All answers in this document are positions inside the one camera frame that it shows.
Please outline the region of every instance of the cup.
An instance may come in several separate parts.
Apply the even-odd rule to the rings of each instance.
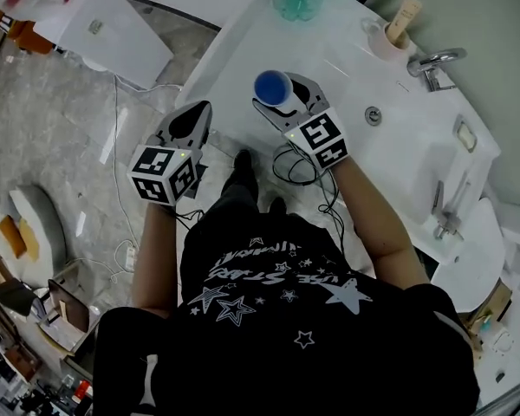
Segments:
[[[280,107],[293,94],[293,82],[282,71],[270,69],[254,80],[254,94],[267,107]]]
[[[406,31],[403,31],[397,39],[396,45],[389,42],[387,38],[387,27],[390,23],[380,26],[374,20],[364,20],[362,28],[367,33],[367,44],[372,52],[381,60],[386,62],[399,62],[406,65],[408,62],[408,46],[410,38]]]

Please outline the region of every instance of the marble floor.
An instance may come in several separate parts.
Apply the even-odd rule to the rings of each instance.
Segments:
[[[159,83],[185,84],[217,33],[164,10],[132,4],[174,53]],[[179,89],[138,93],[118,84],[117,93],[115,171],[120,201],[140,238],[146,204],[128,184],[127,165],[135,147],[173,109]],[[93,259],[118,271],[114,251],[120,242],[131,239],[131,233],[117,201],[113,136],[112,74],[93,71],[70,53],[30,55],[5,43],[0,55],[0,199],[16,185],[39,185],[60,215],[68,257]],[[208,165],[204,180],[196,199],[184,198],[178,204],[179,212],[206,210],[213,204],[231,172],[238,146],[214,130],[203,151],[203,163]],[[331,218],[317,210],[319,188],[286,185],[273,177],[268,161],[262,161],[258,173],[261,209],[276,194],[282,195],[290,211],[327,227],[337,238]],[[347,212],[340,205],[337,208],[347,226],[349,263],[355,269],[369,269]],[[184,237],[185,229],[179,226],[179,255]],[[125,261],[126,249],[120,249],[120,262]],[[86,262],[79,269],[79,282],[89,297],[106,288],[112,306],[128,304],[132,276],[121,275],[116,284],[109,277],[108,270],[96,263]]]

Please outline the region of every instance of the star print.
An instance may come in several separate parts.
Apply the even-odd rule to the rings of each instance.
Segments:
[[[293,289],[291,291],[284,289],[281,298],[287,299],[287,302],[293,302],[293,299],[298,299],[298,296],[295,294]]]
[[[286,273],[290,269],[291,269],[291,267],[289,267],[287,265],[287,262],[276,263],[276,271],[281,271],[282,273]]]
[[[206,287],[202,288],[202,294],[196,296],[192,299],[187,305],[191,305],[192,303],[202,301],[202,312],[206,314],[208,308],[210,307],[211,301],[216,299],[217,297],[228,296],[227,293],[222,293],[220,290],[224,287],[224,285],[220,287],[216,287],[214,289],[209,289]]]
[[[216,322],[221,321],[222,319],[228,318],[235,325],[240,327],[243,315],[248,315],[250,313],[256,313],[255,309],[252,309],[251,307],[244,305],[243,300],[244,300],[244,296],[239,297],[238,299],[234,300],[233,302],[218,300],[218,303],[222,306],[222,308],[224,310],[219,314],[218,318],[216,319]]]
[[[254,244],[261,244],[263,245],[263,240],[261,237],[253,237],[251,240],[250,240],[250,244],[249,244],[249,248],[254,245]]]
[[[332,260],[329,260],[325,255],[322,256],[324,259],[326,259],[326,263],[332,263],[333,265],[336,265],[336,263]]]
[[[361,311],[360,301],[371,302],[372,299],[356,289],[357,282],[354,278],[348,279],[342,287],[330,283],[320,283],[323,288],[333,293],[326,303],[341,302],[353,314],[358,315]]]
[[[312,340],[312,332],[309,331],[308,333],[303,333],[299,330],[295,343],[300,343],[302,349],[305,349],[308,345],[314,345],[315,342]]]

